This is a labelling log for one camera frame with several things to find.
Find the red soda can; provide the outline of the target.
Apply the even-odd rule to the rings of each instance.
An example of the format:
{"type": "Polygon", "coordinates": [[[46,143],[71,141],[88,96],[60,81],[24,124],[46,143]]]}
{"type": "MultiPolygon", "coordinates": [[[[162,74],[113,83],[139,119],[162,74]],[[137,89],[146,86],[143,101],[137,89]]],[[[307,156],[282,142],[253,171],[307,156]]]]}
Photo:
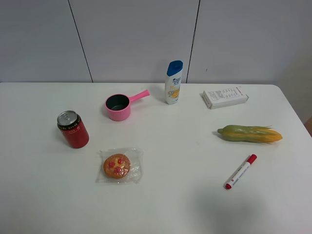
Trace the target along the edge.
{"type": "Polygon", "coordinates": [[[80,115],[67,110],[57,117],[57,127],[72,148],[84,147],[89,142],[89,134],[80,115]]]}

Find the pink toy saucepan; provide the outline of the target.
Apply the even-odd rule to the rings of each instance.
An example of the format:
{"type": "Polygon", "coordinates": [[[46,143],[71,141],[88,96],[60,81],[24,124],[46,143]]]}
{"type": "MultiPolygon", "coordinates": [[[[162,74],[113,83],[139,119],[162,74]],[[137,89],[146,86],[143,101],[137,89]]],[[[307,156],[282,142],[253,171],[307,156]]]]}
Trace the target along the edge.
{"type": "Polygon", "coordinates": [[[131,104],[149,96],[148,90],[136,94],[134,96],[128,97],[124,94],[115,94],[110,96],[105,101],[105,108],[108,112],[108,116],[113,121],[124,121],[131,114],[131,104]]]}

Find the white blue shampoo bottle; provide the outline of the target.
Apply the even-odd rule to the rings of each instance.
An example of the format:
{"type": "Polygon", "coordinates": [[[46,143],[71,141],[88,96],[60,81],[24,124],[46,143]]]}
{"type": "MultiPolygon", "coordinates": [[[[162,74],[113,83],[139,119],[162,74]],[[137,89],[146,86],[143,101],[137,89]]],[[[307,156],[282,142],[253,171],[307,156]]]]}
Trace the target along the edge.
{"type": "Polygon", "coordinates": [[[170,62],[165,81],[165,101],[174,104],[178,101],[182,81],[183,62],[175,60],[170,62]]]}

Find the wrapped fruit tart pastry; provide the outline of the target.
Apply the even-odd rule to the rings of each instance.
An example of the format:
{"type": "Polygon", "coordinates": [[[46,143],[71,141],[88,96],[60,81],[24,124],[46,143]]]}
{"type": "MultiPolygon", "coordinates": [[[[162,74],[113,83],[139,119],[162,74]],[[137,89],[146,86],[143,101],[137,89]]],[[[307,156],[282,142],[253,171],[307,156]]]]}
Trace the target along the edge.
{"type": "Polygon", "coordinates": [[[139,148],[114,148],[99,151],[100,165],[96,183],[139,183],[142,175],[143,151],[139,148]]]}

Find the white cardboard box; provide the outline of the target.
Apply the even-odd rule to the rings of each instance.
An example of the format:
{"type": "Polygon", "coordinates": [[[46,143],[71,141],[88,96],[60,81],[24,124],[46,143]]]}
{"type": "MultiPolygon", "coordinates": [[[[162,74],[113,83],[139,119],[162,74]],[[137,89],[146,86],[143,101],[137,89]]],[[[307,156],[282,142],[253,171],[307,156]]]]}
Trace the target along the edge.
{"type": "Polygon", "coordinates": [[[240,87],[204,91],[202,97],[209,109],[243,104],[249,99],[249,96],[243,93],[240,87]]]}

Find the red whiteboard marker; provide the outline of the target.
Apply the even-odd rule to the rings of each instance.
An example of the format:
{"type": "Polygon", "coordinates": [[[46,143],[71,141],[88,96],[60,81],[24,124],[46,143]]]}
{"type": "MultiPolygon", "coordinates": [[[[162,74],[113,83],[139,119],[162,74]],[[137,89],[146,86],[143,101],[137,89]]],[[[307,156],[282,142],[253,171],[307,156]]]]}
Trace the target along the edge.
{"type": "Polygon", "coordinates": [[[240,180],[244,173],[249,169],[249,167],[256,161],[257,155],[250,155],[231,175],[231,177],[225,182],[224,188],[230,190],[233,186],[240,180]]]}

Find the toy corn cob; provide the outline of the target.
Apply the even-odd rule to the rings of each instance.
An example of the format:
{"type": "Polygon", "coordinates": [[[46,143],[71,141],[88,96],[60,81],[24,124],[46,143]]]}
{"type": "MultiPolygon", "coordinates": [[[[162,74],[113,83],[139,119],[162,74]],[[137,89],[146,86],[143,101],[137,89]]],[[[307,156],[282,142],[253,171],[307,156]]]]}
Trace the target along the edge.
{"type": "Polygon", "coordinates": [[[217,130],[217,133],[227,141],[274,143],[280,141],[283,136],[270,126],[242,126],[227,125],[217,130]]]}

